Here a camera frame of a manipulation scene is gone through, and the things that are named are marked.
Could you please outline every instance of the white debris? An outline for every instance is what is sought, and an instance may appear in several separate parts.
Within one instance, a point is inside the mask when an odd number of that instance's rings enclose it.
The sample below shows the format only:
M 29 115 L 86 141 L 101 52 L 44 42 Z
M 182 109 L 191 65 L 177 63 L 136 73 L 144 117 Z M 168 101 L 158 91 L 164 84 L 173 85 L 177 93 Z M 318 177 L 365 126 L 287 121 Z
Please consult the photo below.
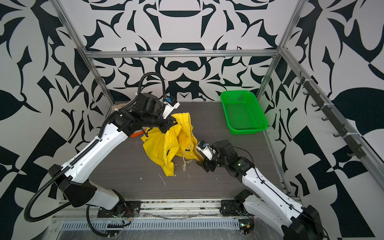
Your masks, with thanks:
M 158 175 L 159 175 L 159 177 L 161 178 L 161 180 L 163 180 L 163 183 L 164 183 L 164 186 L 165 186 L 166 183 L 165 183 L 164 179 L 160 176 L 160 174 L 158 174 Z

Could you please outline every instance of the aluminum frame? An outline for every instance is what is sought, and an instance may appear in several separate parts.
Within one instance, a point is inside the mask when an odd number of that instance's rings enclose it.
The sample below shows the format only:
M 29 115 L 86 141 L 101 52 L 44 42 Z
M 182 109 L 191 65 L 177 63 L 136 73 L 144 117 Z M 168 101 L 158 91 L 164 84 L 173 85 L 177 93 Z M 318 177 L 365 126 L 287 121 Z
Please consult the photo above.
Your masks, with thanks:
M 185 50 L 185 51 L 85 51 L 87 58 L 166 58 L 276 56 L 276 49 L 260 50 Z
M 275 166 L 277 175 L 279 176 L 279 179 L 281 179 L 280 181 L 283 182 L 282 185 L 284 186 L 284 188 L 286 190 L 286 194 L 289 197 L 297 197 L 297 196 L 295 196 L 295 192 L 292 191 L 292 188 L 291 188 L 291 185 L 289 184 L 288 179 L 285 177 L 285 173 L 284 173 L 283 168 L 279 165 L 279 162 L 277 161 L 277 157 L 276 157 L 277 151 L 275 150 L 275 148 L 272 145 L 272 141 L 271 141 L 271 138 L 269 137 L 268 129 L 263 131 L 263 135 L 264 135 L 266 144 L 269 148 L 269 151 L 271 153 L 272 161 L 273 161 L 273 164 Z
M 107 98 L 109 103 L 113 105 L 115 103 L 115 100 L 113 99 L 111 93 L 109 92 L 107 85 L 105 84 L 104 80 L 100 76 L 99 72 L 97 71 L 95 65 L 91 62 L 91 60 L 86 56 L 84 51 L 84 46 L 73 26 L 71 23 L 68 15 L 66 14 L 64 7 L 62 6 L 60 0 L 49 0 L 52 4 L 53 9 L 55 10 L 59 20 L 63 24 L 64 28 L 67 30 L 70 38 L 72 39 L 73 43 L 75 44 L 77 50 L 80 53 L 80 56 L 83 58 L 85 64 L 87 65 L 88 69 L 93 74 L 96 82 L 101 88 L 101 91 L 104 93 L 104 96 Z
M 303 8 L 307 2 L 308 0 L 299 0 L 297 2 L 295 11 L 291 16 L 291 19 L 289 20 L 287 28 L 285 29 L 285 32 L 283 34 L 283 37 L 277 49 L 280 49 L 281 47 L 285 47 L 286 43 L 288 42 L 288 40 L 292 35 L 293 29 L 296 27 L 297 23 L 299 22 L 301 12 L 303 11 Z
M 286 48 L 281 48 L 279 53 L 283 59 L 287 62 L 288 66 L 293 70 L 296 76 L 303 76 L 305 79 L 310 79 L 310 75 L 305 71 L 305 69 L 295 60 L 291 52 Z M 327 97 L 327 95 L 322 91 L 322 89 L 314 82 L 309 81 L 309 84 L 315 89 L 317 93 L 320 94 L 320 97 L 325 103 L 333 104 L 332 101 Z M 342 115 L 342 113 L 337 109 L 335 105 L 332 106 L 331 110 L 336 115 L 338 120 L 345 124 L 345 130 L 349 133 L 358 132 L 349 121 Z M 350 136 L 358 143 L 361 144 L 362 149 L 364 150 L 366 156 L 360 158 L 361 163 L 365 166 L 368 172 L 372 175 L 373 179 L 377 184 L 384 190 L 384 162 L 379 158 L 375 151 L 369 146 L 369 144 L 363 139 L 360 134 L 351 134 Z
M 280 54 L 277 55 L 276 57 L 273 57 L 273 60 L 272 60 L 271 64 L 269 65 L 268 70 L 267 70 L 267 72 L 266 72 L 266 74 L 262 80 L 262 84 L 256 93 L 257 100 L 260 100 L 261 96 L 263 95 L 269 81 L 271 80 L 273 71 L 276 69 L 276 66 L 280 61 L 280 58 L 281 58 Z

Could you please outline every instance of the table surface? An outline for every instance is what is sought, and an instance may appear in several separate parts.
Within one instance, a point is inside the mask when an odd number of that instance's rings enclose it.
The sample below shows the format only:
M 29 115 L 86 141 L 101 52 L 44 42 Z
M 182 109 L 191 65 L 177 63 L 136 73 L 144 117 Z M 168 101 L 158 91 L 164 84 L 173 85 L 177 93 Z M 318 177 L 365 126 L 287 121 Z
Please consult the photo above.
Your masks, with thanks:
M 212 144 L 228 139 L 233 146 L 246 149 L 252 155 L 256 167 L 281 189 L 262 132 L 232 135 L 220 102 L 184 102 L 172 113 L 187 112 L 191 115 L 193 134 L 198 141 Z M 128 138 L 96 167 L 89 179 L 131 199 L 226 198 L 234 197 L 246 188 L 237 179 L 230 177 L 222 167 L 206 173 L 193 161 L 182 172 L 182 158 L 177 156 L 172 160 L 176 176 L 166 177 L 161 167 L 147 157 L 142 145 L 140 137 Z M 235 150 L 239 156 L 251 160 L 245 151 Z

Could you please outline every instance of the zip tie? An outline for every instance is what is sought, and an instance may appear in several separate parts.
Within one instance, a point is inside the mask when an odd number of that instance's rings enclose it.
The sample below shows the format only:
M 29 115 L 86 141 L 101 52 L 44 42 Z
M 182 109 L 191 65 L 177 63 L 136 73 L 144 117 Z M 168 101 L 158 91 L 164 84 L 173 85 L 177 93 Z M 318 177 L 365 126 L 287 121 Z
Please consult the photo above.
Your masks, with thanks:
M 343 138 L 346 138 L 347 136 L 352 135 L 352 134 L 358 134 L 359 136 L 361 136 L 360 133 L 358 133 L 358 132 L 347 132 L 345 134 L 345 136 L 343 136 Z
M 328 106 L 328 105 L 334 105 L 334 104 L 333 103 L 324 103 L 323 106 L 320 108 L 320 110 L 322 110 L 323 107 Z
M 65 167 L 70 167 L 71 169 L 72 168 L 74 168 L 74 166 L 73 165 L 71 165 L 71 162 L 65 162 L 64 164 L 63 164 Z

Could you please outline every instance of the black hook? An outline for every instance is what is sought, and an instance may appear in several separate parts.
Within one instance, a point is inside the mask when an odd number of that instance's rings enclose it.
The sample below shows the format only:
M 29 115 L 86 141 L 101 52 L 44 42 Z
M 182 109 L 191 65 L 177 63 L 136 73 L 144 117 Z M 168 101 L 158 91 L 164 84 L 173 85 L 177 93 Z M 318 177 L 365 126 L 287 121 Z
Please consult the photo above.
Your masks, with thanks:
M 303 83 L 303 82 L 304 82 L 304 80 L 305 80 L 305 78 L 304 78 L 303 76 L 301 76 L 301 72 L 300 72 L 300 77 L 301 77 L 301 80 L 300 80 L 298 83 L 296 83 L 297 85 L 299 85 L 299 84 Z

